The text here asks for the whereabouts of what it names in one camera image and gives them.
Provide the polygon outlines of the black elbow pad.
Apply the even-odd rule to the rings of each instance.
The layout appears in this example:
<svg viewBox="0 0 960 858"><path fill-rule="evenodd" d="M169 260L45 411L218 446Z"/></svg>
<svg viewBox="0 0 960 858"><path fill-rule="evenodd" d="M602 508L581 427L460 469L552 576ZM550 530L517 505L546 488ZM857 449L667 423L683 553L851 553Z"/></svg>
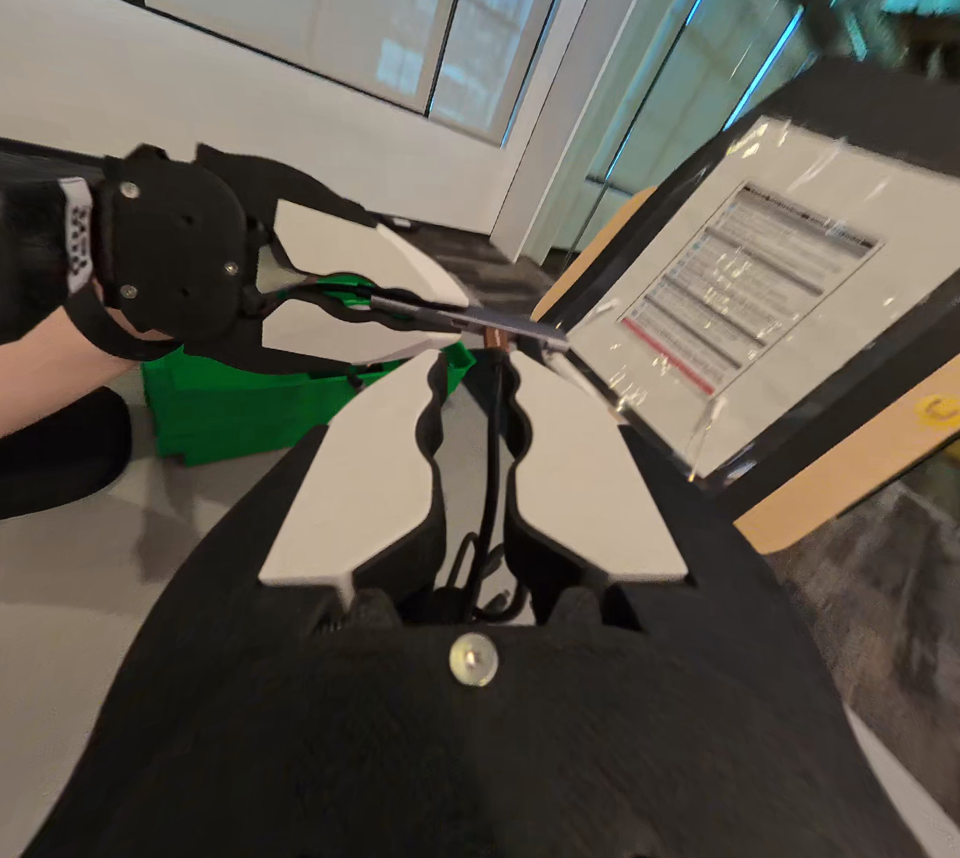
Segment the black elbow pad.
<svg viewBox="0 0 960 858"><path fill-rule="evenodd" d="M84 499L113 483L133 453L131 415L107 387L1 441L1 519Z"/></svg>

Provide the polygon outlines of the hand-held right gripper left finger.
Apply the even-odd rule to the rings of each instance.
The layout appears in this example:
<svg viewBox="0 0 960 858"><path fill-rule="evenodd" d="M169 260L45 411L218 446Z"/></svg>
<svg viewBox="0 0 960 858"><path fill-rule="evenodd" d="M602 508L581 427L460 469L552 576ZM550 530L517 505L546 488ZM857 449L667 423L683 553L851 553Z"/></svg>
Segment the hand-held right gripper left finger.
<svg viewBox="0 0 960 858"><path fill-rule="evenodd" d="M378 589L401 608L426 597L447 552L436 454L448 363L426 350L330 421L267 557L266 588L324 588L343 610Z"/></svg>

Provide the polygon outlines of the green plastic bin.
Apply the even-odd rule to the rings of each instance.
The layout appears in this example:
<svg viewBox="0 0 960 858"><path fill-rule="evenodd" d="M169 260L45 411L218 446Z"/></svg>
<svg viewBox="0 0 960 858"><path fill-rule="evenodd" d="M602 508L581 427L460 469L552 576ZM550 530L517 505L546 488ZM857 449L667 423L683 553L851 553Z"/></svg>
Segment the green plastic bin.
<svg viewBox="0 0 960 858"><path fill-rule="evenodd" d="M342 290L324 297L363 309ZM273 350L262 346L262 322L250 325L239 348L179 349L140 367L158 456L199 466L290 447L408 360L349 365ZM475 359L460 331L439 330L454 333L440 349L453 391Z"/></svg>

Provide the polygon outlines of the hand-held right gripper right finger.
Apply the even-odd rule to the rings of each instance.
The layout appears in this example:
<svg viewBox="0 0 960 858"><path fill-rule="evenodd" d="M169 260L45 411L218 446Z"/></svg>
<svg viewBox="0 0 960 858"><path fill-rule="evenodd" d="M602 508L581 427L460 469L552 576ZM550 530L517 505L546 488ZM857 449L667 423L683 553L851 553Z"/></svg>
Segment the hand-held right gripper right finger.
<svg viewBox="0 0 960 858"><path fill-rule="evenodd" d="M609 403L523 351L505 362L510 415L504 544L512 575L545 624L586 588L682 585L690 570Z"/></svg>

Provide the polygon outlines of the dark grey usb hub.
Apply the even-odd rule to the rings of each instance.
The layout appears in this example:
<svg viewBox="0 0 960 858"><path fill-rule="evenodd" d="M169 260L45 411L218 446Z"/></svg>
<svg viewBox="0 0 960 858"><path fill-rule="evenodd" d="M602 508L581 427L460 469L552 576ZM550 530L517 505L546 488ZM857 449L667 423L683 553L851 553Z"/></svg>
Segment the dark grey usb hub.
<svg viewBox="0 0 960 858"><path fill-rule="evenodd" d="M481 305L456 307L435 302L415 302L372 294L369 307L420 326L449 327L455 331L484 335L499 331L513 338L531 340L550 351L566 353L570 337L558 327Z"/></svg>

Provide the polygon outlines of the person's left hand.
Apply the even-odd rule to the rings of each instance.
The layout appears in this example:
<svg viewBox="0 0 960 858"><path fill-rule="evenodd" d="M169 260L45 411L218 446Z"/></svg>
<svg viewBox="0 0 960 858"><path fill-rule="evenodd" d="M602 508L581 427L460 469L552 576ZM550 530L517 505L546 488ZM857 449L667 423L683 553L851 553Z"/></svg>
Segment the person's left hand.
<svg viewBox="0 0 960 858"><path fill-rule="evenodd" d="M51 321L62 360L75 377L94 386L161 359L181 345L161 331L138 330L120 309L106 304L95 278L72 294Z"/></svg>

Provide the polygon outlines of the wooden instruction board stand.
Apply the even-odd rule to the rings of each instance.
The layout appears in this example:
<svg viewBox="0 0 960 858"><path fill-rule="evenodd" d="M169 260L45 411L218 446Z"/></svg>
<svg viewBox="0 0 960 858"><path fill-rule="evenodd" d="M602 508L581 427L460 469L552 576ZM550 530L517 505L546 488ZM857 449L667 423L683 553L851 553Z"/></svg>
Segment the wooden instruction board stand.
<svg viewBox="0 0 960 858"><path fill-rule="evenodd" d="M626 419L687 565L547 816L591 856L925 856L766 557L958 434L958 86L831 58L629 201L535 315Z"/></svg>

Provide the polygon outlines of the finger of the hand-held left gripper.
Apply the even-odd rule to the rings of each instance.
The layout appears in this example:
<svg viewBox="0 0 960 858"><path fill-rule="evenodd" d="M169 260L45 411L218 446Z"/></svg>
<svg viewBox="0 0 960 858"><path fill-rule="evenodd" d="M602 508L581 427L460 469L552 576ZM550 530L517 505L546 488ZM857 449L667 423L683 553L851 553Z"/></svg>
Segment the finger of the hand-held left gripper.
<svg viewBox="0 0 960 858"><path fill-rule="evenodd" d="M284 300L263 321L264 348L349 365L405 360L454 344L454 333L339 300Z"/></svg>
<svg viewBox="0 0 960 858"><path fill-rule="evenodd" d="M257 287L262 292L308 278L355 276L419 300L458 308L471 303L436 260L383 224L369 227L280 200L272 232L272 241L258 253Z"/></svg>

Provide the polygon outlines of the glass partition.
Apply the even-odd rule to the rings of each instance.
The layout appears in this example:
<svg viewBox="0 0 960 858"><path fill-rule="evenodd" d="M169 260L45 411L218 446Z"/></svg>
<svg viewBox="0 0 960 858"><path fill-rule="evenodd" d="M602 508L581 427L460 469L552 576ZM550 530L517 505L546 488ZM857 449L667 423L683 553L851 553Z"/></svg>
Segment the glass partition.
<svg viewBox="0 0 960 858"><path fill-rule="evenodd" d="M561 269L636 193L817 59L800 0L634 0L521 253Z"/></svg>

